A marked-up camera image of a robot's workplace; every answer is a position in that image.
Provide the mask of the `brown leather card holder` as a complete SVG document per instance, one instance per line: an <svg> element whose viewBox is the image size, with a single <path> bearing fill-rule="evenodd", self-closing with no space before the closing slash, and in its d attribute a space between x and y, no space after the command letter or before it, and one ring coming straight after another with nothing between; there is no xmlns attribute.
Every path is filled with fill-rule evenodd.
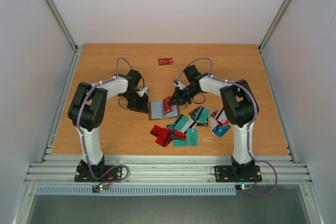
<svg viewBox="0 0 336 224"><path fill-rule="evenodd" d="M160 120L176 118L180 115L178 107L173 105L172 111L164 114L163 101L152 101L149 103L149 120Z"/></svg>

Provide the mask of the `red VIP card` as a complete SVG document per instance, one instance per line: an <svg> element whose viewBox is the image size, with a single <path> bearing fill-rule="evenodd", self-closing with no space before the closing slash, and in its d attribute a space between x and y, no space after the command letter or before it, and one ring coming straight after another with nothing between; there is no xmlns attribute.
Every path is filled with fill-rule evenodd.
<svg viewBox="0 0 336 224"><path fill-rule="evenodd" d="M166 115L173 111L172 105L169 104L171 97L163 99L163 114Z"/></svg>

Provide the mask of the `teal card bottom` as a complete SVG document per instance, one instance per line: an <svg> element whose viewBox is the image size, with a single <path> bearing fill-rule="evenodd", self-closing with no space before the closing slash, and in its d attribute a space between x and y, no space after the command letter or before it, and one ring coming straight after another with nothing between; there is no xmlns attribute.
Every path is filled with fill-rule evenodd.
<svg viewBox="0 0 336 224"><path fill-rule="evenodd" d="M181 114L172 124L167 125L166 128L181 131L183 127L187 124L189 119L189 117Z"/></svg>

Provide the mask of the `teal card with stripe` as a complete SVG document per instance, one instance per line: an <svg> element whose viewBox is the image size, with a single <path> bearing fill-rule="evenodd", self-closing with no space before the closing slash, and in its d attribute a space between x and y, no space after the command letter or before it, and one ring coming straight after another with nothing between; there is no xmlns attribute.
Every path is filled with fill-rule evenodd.
<svg viewBox="0 0 336 224"><path fill-rule="evenodd" d="M205 123L206 120L208 119L208 116L210 114L210 109L206 108L206 107L203 107L201 106L199 108L199 110L197 111L197 114L195 115L195 118L194 120L197 122L197 123Z"/></svg>

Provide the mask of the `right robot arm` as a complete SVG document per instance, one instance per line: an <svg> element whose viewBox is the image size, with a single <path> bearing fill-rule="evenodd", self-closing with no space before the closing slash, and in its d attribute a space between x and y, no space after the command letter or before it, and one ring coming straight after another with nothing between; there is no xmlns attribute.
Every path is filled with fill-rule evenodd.
<svg viewBox="0 0 336 224"><path fill-rule="evenodd" d="M230 173L236 180L249 176L255 167L252 151L252 131L259 107L246 80L230 81L211 73L201 74L194 65L187 66L183 73L189 85L179 78L174 80L171 105L191 103L191 99L201 92L221 97L226 119L233 126L234 151L231 157Z"/></svg>

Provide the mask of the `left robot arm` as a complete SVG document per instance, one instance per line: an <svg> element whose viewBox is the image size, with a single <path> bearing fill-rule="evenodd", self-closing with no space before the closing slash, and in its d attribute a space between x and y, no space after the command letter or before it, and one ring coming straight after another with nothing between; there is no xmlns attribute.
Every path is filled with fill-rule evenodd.
<svg viewBox="0 0 336 224"><path fill-rule="evenodd" d="M141 74L131 69L126 75L115 75L96 84L78 84L68 110L68 118L78 131L82 147L82 159L76 169L75 181L100 181L107 177L108 172L117 171L104 163L99 127L104 118L107 100L116 95L127 100L128 110L149 113L148 88L137 88L142 80Z"/></svg>

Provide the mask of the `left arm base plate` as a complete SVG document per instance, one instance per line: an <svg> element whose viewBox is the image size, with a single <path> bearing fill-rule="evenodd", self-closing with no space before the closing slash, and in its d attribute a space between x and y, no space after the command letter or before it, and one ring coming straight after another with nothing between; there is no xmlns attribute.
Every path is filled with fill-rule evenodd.
<svg viewBox="0 0 336 224"><path fill-rule="evenodd" d="M96 177L99 179L94 179L89 171L88 167L85 166L78 166L75 172L75 177L74 181L75 182L109 182L111 181L117 181L120 180L122 177L123 173L123 168L122 167L117 167L114 168L113 170L109 171L106 175L101 176L95 174Z"/></svg>

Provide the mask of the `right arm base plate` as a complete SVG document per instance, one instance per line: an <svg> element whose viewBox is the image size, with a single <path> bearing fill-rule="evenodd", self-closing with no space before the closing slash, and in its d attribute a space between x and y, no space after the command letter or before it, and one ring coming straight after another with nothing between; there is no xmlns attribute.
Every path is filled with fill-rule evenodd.
<svg viewBox="0 0 336 224"><path fill-rule="evenodd" d="M233 169L232 166L223 165L214 167L215 179L217 183L242 183L242 182L262 182L259 166L248 169Z"/></svg>

